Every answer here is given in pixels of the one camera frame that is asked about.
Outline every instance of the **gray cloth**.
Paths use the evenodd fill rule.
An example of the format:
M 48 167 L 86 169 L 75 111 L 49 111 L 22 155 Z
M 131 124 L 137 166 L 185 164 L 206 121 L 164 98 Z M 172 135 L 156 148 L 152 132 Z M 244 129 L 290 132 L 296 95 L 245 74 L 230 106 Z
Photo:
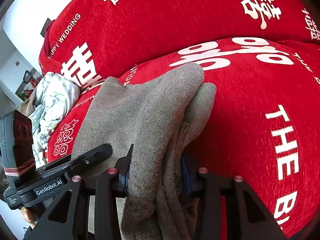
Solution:
M 195 214 L 179 202 L 180 157 L 200 135 L 212 110 L 216 88 L 202 84 L 203 79 L 195 63 L 139 85 L 123 87 L 109 77 L 92 101 L 72 158 L 110 143 L 113 155 L 84 174 L 96 176 L 126 156 L 134 143 L 125 205 L 117 200 L 123 239 L 191 239 Z

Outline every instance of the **red fabric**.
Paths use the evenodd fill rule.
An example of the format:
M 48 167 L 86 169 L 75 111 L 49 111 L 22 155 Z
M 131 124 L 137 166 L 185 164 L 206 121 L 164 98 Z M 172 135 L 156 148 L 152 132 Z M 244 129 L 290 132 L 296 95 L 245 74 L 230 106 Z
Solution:
M 320 46 L 280 43 L 259 38 L 208 42 L 135 66 L 119 80 L 124 85 L 144 83 L 178 67 L 180 60 L 201 64 L 204 81 L 216 84 L 217 93 L 207 126 L 186 151 L 217 175 L 242 176 L 290 237 L 306 226 L 320 203 Z M 83 104 L 82 114 L 90 102 Z M 270 115 L 281 107 L 286 117 Z M 81 109 L 74 108 L 50 138 L 51 160 L 50 144 L 60 127 L 79 119 L 79 129 Z M 281 129 L 287 129 L 283 138 L 278 135 Z M 289 145 L 279 147 L 284 140 Z M 286 164 L 278 168 L 278 162 L 286 160 L 289 172 Z
M 47 158 L 49 162 L 72 153 L 76 136 L 99 88 L 100 85 L 82 94 L 68 115 L 51 135 L 47 147 Z
M 43 74 L 62 73 L 86 87 L 205 41 L 256 36 L 319 42 L 320 32 L 299 0 L 256 0 L 254 11 L 243 1 L 72 0 L 49 32 L 51 53 L 47 57 L 41 51 L 40 66 Z M 251 14 L 245 13 L 242 3 Z
M 45 29 L 45 36 L 44 36 L 44 43 L 43 43 L 43 51 L 46 57 L 50 55 L 50 43 L 49 43 L 49 31 L 51 29 L 52 24 L 54 23 L 55 20 L 51 21 L 49 25 Z

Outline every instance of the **floral blanket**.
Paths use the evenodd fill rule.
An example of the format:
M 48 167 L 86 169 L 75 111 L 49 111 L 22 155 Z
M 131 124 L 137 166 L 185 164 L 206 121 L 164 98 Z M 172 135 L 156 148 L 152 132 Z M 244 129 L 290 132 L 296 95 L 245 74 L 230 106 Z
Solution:
M 54 130 L 79 98 L 80 90 L 60 74 L 48 72 L 36 87 L 32 121 L 33 155 L 36 167 L 46 164 L 44 151 Z

